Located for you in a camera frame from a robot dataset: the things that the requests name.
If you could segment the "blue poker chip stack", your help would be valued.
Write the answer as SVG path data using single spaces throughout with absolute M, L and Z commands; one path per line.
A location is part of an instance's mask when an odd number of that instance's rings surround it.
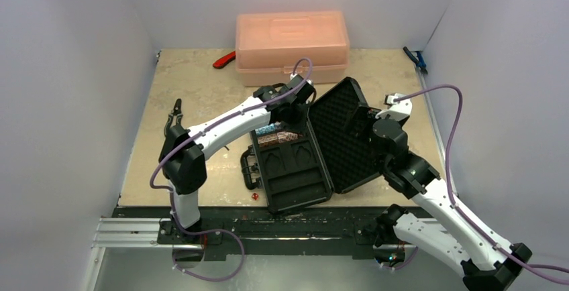
M 266 125 L 264 127 L 258 128 L 255 130 L 256 135 L 262 136 L 267 135 L 275 131 L 276 127 L 274 124 Z

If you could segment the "black plastic poker case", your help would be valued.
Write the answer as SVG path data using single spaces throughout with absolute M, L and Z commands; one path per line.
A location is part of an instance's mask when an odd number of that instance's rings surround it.
M 345 77 L 309 108 L 307 131 L 298 139 L 260 148 L 251 131 L 242 175 L 247 189 L 265 191 L 269 213 L 316 205 L 381 176 L 371 147 L 344 130 L 347 113 L 359 104 L 367 101 L 358 81 Z

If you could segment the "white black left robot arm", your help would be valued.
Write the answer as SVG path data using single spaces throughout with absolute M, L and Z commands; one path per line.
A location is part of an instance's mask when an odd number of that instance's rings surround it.
M 170 195 L 171 216 L 176 221 L 174 235 L 183 243 L 196 241 L 200 234 L 199 189 L 207 181 L 207 161 L 241 136 L 270 125 L 290 126 L 306 120 L 308 99 L 315 88 L 300 74 L 276 89 L 262 86 L 233 109 L 204 123 L 185 128 L 175 125 L 167 131 L 159 163 L 150 177 L 157 189 L 157 175 L 163 174 Z

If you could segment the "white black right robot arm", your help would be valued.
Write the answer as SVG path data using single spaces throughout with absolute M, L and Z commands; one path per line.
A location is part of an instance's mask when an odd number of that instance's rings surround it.
M 393 204 L 376 222 L 376 244 L 412 243 L 452 268 L 468 290 L 506 290 L 532 252 L 485 225 L 452 192 L 439 172 L 408 145 L 403 124 L 410 112 L 382 111 L 366 104 L 348 113 L 346 129 L 371 149 L 374 165 L 389 186 L 427 211 L 441 228 Z

